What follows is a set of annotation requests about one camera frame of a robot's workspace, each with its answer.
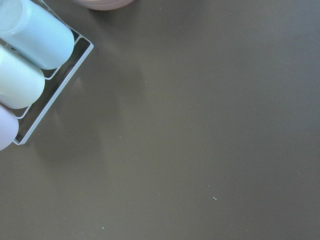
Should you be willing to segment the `white plastic cup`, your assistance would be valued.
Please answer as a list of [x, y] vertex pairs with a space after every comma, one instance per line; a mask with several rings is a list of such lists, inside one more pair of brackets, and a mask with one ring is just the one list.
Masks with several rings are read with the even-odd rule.
[[0, 47], [0, 103], [23, 109], [36, 102], [45, 88], [43, 72], [24, 57]]

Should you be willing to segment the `pink bowl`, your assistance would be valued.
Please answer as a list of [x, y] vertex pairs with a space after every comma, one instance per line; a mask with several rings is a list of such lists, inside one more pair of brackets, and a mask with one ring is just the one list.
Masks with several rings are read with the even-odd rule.
[[73, 0], [74, 3], [80, 6], [98, 11], [116, 10], [129, 5], [133, 1], [134, 0]]

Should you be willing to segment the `pink plastic cup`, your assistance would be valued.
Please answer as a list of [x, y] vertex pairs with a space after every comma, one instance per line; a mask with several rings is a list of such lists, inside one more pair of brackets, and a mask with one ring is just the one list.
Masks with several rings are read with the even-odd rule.
[[19, 122], [16, 116], [3, 105], [0, 105], [0, 150], [8, 147], [16, 138]]

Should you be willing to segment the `blue plastic cup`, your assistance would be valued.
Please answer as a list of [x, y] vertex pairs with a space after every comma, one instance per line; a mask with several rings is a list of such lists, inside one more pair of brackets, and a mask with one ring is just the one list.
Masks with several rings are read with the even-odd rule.
[[67, 62], [75, 45], [70, 28], [31, 0], [0, 2], [0, 38], [44, 70]]

